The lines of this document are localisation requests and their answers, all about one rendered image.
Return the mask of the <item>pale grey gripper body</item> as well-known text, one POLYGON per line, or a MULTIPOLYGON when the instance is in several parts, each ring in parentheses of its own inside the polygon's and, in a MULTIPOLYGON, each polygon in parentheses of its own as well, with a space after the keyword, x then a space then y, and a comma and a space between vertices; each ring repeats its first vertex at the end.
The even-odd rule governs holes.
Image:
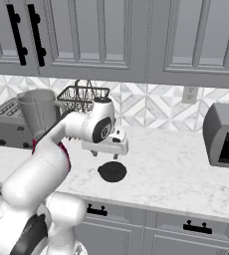
POLYGON ((125 155, 128 153, 128 140, 121 141, 119 138, 105 139, 99 143, 82 141, 82 148, 97 152, 125 155))

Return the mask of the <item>black round blender lid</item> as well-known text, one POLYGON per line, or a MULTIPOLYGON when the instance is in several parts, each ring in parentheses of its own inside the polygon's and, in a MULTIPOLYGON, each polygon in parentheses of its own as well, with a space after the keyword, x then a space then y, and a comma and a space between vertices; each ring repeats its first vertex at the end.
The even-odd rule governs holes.
POLYGON ((126 176, 126 167, 118 161, 109 161, 98 167, 98 173, 107 182, 119 182, 126 176))

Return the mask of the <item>grey clear blender jar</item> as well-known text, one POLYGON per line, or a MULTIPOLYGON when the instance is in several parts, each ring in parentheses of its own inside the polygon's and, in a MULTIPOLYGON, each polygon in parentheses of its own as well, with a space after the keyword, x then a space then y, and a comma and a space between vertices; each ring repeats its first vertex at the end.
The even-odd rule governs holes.
POLYGON ((66 111, 55 93, 47 89, 36 89, 17 95, 24 120, 34 139, 40 138, 66 111))

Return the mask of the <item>grey drawer front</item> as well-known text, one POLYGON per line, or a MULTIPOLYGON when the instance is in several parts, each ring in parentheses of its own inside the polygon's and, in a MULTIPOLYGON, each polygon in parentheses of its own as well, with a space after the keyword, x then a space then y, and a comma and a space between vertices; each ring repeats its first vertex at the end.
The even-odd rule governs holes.
POLYGON ((87 208, 89 203, 92 204, 93 208, 96 209, 100 209, 101 206, 104 206, 106 208, 106 211, 108 212, 108 216, 100 216, 87 213, 88 218, 108 220, 124 224, 132 224, 136 226, 141 226, 143 224, 144 215, 142 209, 111 204, 105 201, 95 201, 92 199, 86 199, 87 208))
POLYGON ((185 216, 167 212, 156 212, 148 210, 146 212, 146 226, 153 229, 168 230, 177 233, 204 236, 214 239, 220 239, 223 241, 229 241, 228 222, 221 222, 212 219, 203 219, 202 217, 185 216), (207 227, 212 229, 213 233, 205 234, 184 230, 183 224, 186 223, 188 220, 191 221, 192 225, 201 225, 203 222, 205 222, 207 227))

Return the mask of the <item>grey base cupboard door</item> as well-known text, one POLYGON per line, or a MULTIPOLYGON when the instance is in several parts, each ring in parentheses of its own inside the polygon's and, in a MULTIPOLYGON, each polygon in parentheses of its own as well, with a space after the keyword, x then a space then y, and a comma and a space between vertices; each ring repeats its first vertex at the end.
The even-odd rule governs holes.
POLYGON ((143 255, 228 255, 229 242, 145 228, 143 255))
POLYGON ((75 227, 77 239, 88 255, 140 255, 141 227, 93 220, 75 227))

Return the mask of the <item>grey toaster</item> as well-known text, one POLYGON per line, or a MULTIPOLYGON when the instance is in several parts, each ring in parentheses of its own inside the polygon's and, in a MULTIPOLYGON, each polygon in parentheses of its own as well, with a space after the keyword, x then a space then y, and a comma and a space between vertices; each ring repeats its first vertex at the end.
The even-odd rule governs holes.
POLYGON ((0 146, 31 149, 32 135, 16 98, 0 106, 0 146))

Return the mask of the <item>grey coffee machine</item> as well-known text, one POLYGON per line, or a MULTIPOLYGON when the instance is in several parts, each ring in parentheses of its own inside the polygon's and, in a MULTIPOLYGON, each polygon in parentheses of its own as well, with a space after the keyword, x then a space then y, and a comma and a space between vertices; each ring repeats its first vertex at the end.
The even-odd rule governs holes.
POLYGON ((209 163, 229 168, 229 104, 214 103, 209 108, 202 133, 209 163))

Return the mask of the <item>white wall socket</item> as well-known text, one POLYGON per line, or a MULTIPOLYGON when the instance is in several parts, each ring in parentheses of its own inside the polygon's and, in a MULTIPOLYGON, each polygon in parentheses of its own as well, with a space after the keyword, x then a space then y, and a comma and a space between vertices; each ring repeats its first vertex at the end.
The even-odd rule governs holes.
POLYGON ((182 103, 183 104, 195 104, 197 100, 198 88, 197 87, 185 87, 183 89, 182 103))

